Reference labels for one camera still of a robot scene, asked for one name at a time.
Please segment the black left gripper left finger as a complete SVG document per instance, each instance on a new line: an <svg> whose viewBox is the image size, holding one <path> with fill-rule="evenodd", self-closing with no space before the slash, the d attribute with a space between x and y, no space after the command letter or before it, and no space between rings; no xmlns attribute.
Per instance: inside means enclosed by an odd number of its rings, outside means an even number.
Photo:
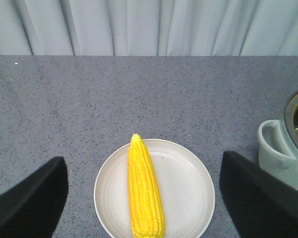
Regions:
<svg viewBox="0 0 298 238"><path fill-rule="evenodd" d="M63 157L54 157L0 195L0 238L50 238L69 191Z"/></svg>

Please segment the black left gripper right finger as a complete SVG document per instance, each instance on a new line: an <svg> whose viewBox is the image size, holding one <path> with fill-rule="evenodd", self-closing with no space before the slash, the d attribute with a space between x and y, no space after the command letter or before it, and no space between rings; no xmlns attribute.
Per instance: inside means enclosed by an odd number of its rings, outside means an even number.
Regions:
<svg viewBox="0 0 298 238"><path fill-rule="evenodd" d="M298 191L235 151L223 153L220 190L242 238L298 238Z"/></svg>

